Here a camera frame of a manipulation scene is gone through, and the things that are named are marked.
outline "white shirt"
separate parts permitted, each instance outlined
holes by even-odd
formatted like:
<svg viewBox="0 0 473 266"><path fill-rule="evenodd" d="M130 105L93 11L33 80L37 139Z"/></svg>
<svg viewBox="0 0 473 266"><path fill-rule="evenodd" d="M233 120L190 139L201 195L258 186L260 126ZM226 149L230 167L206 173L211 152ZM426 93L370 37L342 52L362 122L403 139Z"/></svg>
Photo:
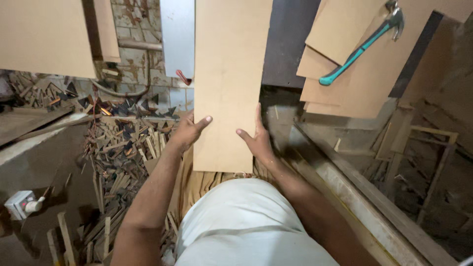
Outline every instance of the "white shirt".
<svg viewBox="0 0 473 266"><path fill-rule="evenodd" d="M338 264L307 235L275 187L260 179L234 179L210 190L186 214L176 265Z"/></svg>

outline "hammer head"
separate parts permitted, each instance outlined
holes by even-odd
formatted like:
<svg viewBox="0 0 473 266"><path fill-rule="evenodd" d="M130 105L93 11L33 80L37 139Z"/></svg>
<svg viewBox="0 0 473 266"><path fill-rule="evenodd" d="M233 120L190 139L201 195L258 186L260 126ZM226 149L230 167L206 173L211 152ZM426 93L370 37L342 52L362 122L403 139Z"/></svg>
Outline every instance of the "hammer head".
<svg viewBox="0 0 473 266"><path fill-rule="evenodd" d="M397 5L397 0L389 0L385 4L386 8L390 11L389 16L386 20L389 21L391 27L394 28L393 40L397 41L404 30L404 14L402 9Z"/></svg>

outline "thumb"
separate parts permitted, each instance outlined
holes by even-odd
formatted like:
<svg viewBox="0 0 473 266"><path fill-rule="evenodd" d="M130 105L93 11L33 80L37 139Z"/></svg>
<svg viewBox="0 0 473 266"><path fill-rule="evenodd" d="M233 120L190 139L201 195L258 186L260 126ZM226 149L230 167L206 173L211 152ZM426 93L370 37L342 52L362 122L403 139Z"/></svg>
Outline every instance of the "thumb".
<svg viewBox="0 0 473 266"><path fill-rule="evenodd" d="M237 129L236 133L246 142L246 144L253 140L253 138L243 129Z"/></svg>
<svg viewBox="0 0 473 266"><path fill-rule="evenodd" d="M199 132L202 132L202 130L208 126L212 122L212 116L207 116L204 117L202 120L200 120L197 124L195 124L195 127Z"/></svg>

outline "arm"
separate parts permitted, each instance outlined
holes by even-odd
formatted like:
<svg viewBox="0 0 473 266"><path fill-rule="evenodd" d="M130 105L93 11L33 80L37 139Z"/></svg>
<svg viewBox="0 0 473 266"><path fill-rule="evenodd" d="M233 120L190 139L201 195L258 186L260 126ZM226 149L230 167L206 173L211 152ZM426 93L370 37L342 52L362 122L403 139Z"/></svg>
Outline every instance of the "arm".
<svg viewBox="0 0 473 266"><path fill-rule="evenodd" d="M158 164L133 200L118 230L112 266L161 265L159 244L181 157L212 117L197 124L193 121L193 111L182 118Z"/></svg>
<svg viewBox="0 0 473 266"><path fill-rule="evenodd" d="M276 158L271 149L269 133L261 122L261 105L256 109L254 138L242 129L238 129L236 133L274 176L309 236L324 247L341 266L379 265L324 196Z"/></svg>

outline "claw hammer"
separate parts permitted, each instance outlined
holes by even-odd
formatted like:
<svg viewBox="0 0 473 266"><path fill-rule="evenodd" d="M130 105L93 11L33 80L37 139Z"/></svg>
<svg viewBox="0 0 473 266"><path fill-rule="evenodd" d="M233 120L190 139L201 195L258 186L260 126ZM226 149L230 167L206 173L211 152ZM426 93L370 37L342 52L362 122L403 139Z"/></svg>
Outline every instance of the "claw hammer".
<svg viewBox="0 0 473 266"><path fill-rule="evenodd" d="M394 28L393 40L397 41L397 39L399 39L404 29L403 11L398 7L397 0L389 0L385 6L391 13L384 20L381 26L362 45L350 54L344 65L337 67L329 74L319 78L319 83L321 85L331 85L337 77L347 70L347 68L350 67L353 62L355 62L366 51L366 49L368 49L368 47L370 47L379 37L391 28Z"/></svg>

